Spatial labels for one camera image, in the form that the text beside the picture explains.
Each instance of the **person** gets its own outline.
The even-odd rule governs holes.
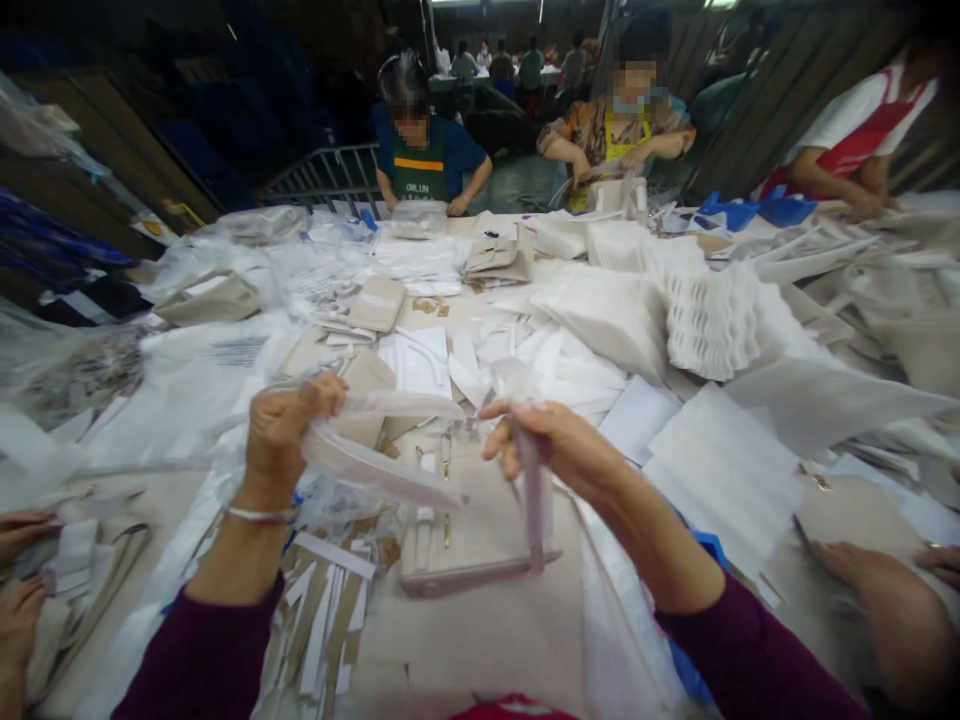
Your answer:
[[[196,575],[147,646],[114,720],[249,716],[260,690],[270,618],[284,587],[280,561],[288,529],[273,514],[292,505],[306,467],[300,444],[311,419],[337,415],[348,390],[327,373],[299,390],[254,398],[245,474],[231,507],[275,521],[224,516]],[[593,506],[623,545],[653,596],[661,627],[698,668],[724,717],[866,718],[586,420],[556,403],[496,401],[483,408],[480,418],[500,418],[483,456],[499,458],[509,480],[520,474],[520,460],[506,413],[536,436],[550,470]],[[518,700],[514,711],[506,705],[497,717],[529,717],[523,709],[529,702]],[[565,717],[534,709],[538,717]],[[481,716],[468,711],[459,717]]]
[[[693,145],[696,131],[679,101],[657,85],[658,64],[670,49],[670,17],[649,11],[620,21],[614,42],[604,48],[589,102],[575,102],[546,125],[537,141],[545,160],[567,163],[573,194],[567,206],[586,209],[592,168],[619,162],[636,172],[652,157],[674,160]]]
[[[393,56],[378,75],[392,122],[379,123],[377,185],[390,212],[401,199],[441,200],[463,215],[493,163],[467,131],[430,112],[427,76],[413,51]],[[463,187],[463,174],[473,173]]]
[[[540,92],[540,71],[543,70],[543,53],[537,50],[537,36],[530,38],[529,48],[520,61],[520,87],[527,95]]]
[[[563,75],[563,87],[571,92],[579,89],[583,83],[583,70],[587,63],[587,53],[582,47],[584,37],[583,30],[577,30],[573,34],[573,49],[563,59],[563,67],[560,70]]]
[[[897,146],[939,86],[951,48],[934,23],[913,38],[904,60],[854,85],[827,105],[754,197],[779,185],[811,200],[839,198],[854,221],[899,209],[890,197],[890,162]]]
[[[812,543],[812,549],[837,579],[853,589],[863,608],[883,681],[882,692],[867,693],[874,715],[936,716],[949,707],[955,713],[960,700],[960,637],[940,596],[885,553],[851,543]],[[931,548],[915,561],[960,591],[960,547]]]
[[[480,41],[480,52],[477,53],[477,63],[480,65],[480,67],[489,69],[491,60],[490,45],[487,44],[487,39],[484,38]]]
[[[457,56],[453,59],[453,67],[450,74],[460,80],[463,84],[472,84],[473,78],[479,71],[477,61],[473,55],[467,52],[467,41],[461,40],[457,47]]]
[[[0,515],[0,568],[56,532],[55,520],[56,515],[33,510]],[[20,718],[26,711],[27,663],[46,597],[39,577],[14,581],[0,595],[0,708],[5,718]]]

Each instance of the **purple shirt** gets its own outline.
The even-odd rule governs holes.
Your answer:
[[[181,591],[114,720],[249,717],[282,592],[280,576],[260,605],[231,608],[195,602]],[[657,613],[657,620],[700,671],[727,720],[869,717],[793,633],[729,576],[713,607],[695,615]]]

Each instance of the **hand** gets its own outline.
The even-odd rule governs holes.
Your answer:
[[[636,170],[639,167],[643,167],[644,163],[647,162],[647,158],[649,158],[653,152],[653,141],[654,138],[650,138],[620,158],[620,169]]]
[[[483,408],[478,417],[492,420],[505,413],[512,413],[524,428],[537,436],[550,469],[591,504],[616,490],[625,477],[636,477],[623,456],[590,423],[565,405],[550,402],[543,407],[525,407],[498,400]],[[483,449],[485,460],[497,455],[502,459],[507,479],[516,480],[521,470],[520,459],[510,423],[505,418],[500,420]]]
[[[860,187],[855,186],[844,200],[853,211],[850,214],[850,222],[853,223],[870,220],[883,212],[883,201],[880,196]]]
[[[453,199],[453,202],[450,203],[450,207],[447,208],[447,214],[450,217],[460,217],[467,211],[467,208],[470,206],[471,199],[472,198],[469,198],[466,195],[458,195]]]
[[[250,403],[246,476],[237,507],[278,511],[290,508],[297,480],[307,463],[300,441],[314,417],[339,414],[349,385],[333,373],[305,382],[299,390],[262,392]]]
[[[44,535],[59,529],[53,513],[33,510],[0,515],[0,566],[13,562],[17,555]]]
[[[583,150],[577,154],[577,159],[573,161],[573,185],[571,190],[576,190],[580,185],[590,179],[590,161],[587,160],[586,153]]]
[[[0,668],[26,672],[46,597],[39,578],[15,583],[0,596]]]
[[[914,558],[917,567],[929,570],[954,590],[960,591],[960,547],[931,548]]]

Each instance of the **blue plastic piece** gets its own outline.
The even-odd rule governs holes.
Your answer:
[[[692,535],[703,549],[710,554],[710,557],[716,560],[720,567],[724,570],[730,569],[727,564],[727,556],[724,554],[723,546],[720,544],[720,538],[710,533],[696,531],[693,531]],[[705,707],[714,705],[715,703],[713,695],[710,693],[710,688],[707,687],[707,684],[703,681],[703,677],[697,672],[693,663],[690,662],[687,654],[681,650],[680,646],[673,642],[673,640],[670,641],[670,653],[673,655],[673,667],[677,671],[677,677],[680,678],[680,684],[683,685],[683,689],[687,691],[687,695]]]
[[[810,213],[817,207],[815,200],[785,198],[785,190],[783,185],[777,185],[760,205],[760,217],[776,227],[799,225],[810,217]]]
[[[726,213],[727,230],[730,232],[740,232],[750,224],[750,221],[760,212],[760,203],[722,203],[720,202],[720,193],[713,193],[707,198],[707,201],[700,206],[697,212],[701,215],[708,216]]]

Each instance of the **metal railing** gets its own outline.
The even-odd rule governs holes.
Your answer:
[[[334,201],[345,202],[355,217],[369,206],[374,218],[380,220],[377,201],[382,201],[383,195],[377,186],[378,147],[371,143],[314,150],[267,183],[260,201],[331,212],[337,212]]]

